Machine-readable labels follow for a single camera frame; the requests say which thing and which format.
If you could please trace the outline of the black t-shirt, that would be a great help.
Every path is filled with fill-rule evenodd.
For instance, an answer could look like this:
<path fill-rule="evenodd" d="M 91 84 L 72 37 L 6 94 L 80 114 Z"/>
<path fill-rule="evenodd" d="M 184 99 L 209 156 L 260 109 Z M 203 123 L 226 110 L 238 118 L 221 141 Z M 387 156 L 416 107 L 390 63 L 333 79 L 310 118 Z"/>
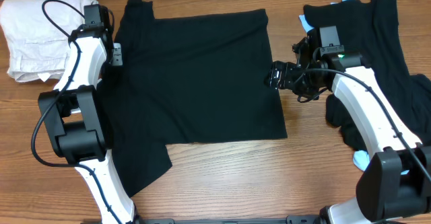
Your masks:
<path fill-rule="evenodd" d="M 134 196 L 171 168 L 167 145 L 284 139 L 264 9 L 157 19 L 128 0 L 97 96 L 113 127 L 112 157 Z"/>

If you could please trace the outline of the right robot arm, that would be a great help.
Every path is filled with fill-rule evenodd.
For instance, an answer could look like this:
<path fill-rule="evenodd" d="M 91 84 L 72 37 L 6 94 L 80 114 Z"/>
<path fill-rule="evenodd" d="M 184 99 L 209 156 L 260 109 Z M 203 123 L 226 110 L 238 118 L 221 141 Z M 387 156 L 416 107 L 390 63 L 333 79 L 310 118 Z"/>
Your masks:
<path fill-rule="evenodd" d="M 332 91 L 358 128 L 370 163 L 354 198 L 318 215 L 289 216 L 287 223 L 398 223 L 429 213 L 430 148 L 398 117 L 367 60 L 344 48 L 334 26 L 309 31 L 292 50 L 296 62 L 274 62 L 266 85 L 291 90 L 301 103 Z"/>

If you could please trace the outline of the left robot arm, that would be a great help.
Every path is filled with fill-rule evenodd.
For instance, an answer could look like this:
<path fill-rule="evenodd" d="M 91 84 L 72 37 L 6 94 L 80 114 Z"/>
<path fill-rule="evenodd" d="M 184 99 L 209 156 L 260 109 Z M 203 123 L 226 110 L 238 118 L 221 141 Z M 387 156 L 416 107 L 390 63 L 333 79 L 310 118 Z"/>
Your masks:
<path fill-rule="evenodd" d="M 63 167 L 74 168 L 86 182 L 100 210 L 102 223 L 138 223 L 139 215 L 125 192 L 112 158 L 113 131 L 96 97 L 106 67 L 123 64 L 121 45 L 112 40 L 114 15 L 107 7 L 84 7 L 84 23 L 66 35 L 71 48 L 71 64 L 54 90 L 41 93 L 41 117 L 31 138 L 32 154 L 36 137 L 45 126 L 53 151 L 64 158 Z"/>

